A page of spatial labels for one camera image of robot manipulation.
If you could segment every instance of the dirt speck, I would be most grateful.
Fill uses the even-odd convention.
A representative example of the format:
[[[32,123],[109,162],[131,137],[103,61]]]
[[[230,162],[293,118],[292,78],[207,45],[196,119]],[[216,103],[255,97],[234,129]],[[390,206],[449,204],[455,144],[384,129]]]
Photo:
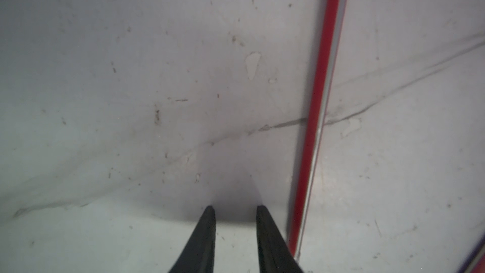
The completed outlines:
[[[269,131],[271,130],[271,126],[269,124],[265,124],[264,126],[262,126],[261,128],[259,128],[259,132],[266,132],[266,131]]]
[[[155,106],[155,125],[160,125],[160,110]]]
[[[29,210],[29,209],[27,209],[27,208],[21,208],[21,209],[18,209],[18,210],[15,212],[15,214],[14,214],[14,216],[13,216],[13,217],[14,217],[14,218],[15,218],[15,217],[19,217],[19,216],[21,216],[22,214],[25,214],[25,213],[28,213],[28,212],[30,212],[30,210]]]

